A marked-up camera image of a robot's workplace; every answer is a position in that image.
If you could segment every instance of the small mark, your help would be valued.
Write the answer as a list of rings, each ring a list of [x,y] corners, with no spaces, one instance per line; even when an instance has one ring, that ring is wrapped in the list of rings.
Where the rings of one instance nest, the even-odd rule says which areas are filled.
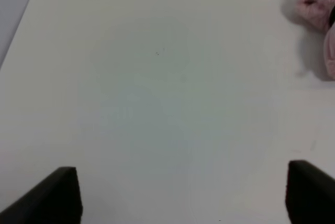
[[[294,152],[294,153],[301,153],[301,151],[297,150],[297,149],[292,149],[292,152]]]
[[[311,152],[313,152],[313,151],[315,151],[315,148],[316,148],[316,140],[314,140],[313,142],[312,142],[312,145],[310,146],[310,151]]]

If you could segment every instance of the white surface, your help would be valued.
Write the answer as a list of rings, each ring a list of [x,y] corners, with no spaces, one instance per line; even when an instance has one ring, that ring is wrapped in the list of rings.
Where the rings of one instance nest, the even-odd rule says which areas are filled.
[[[27,3],[28,0],[0,0],[0,65]]]
[[[291,2],[30,0],[0,72],[0,206],[72,165],[83,223],[288,223],[288,161],[335,175],[335,83]]]

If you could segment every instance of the pink fabric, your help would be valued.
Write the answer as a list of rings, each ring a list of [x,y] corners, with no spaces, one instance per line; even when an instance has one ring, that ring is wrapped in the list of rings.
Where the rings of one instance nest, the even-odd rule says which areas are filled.
[[[335,0],[298,0],[297,12],[317,29],[327,33],[324,58],[328,75],[335,79],[335,24],[329,28],[329,16]]]

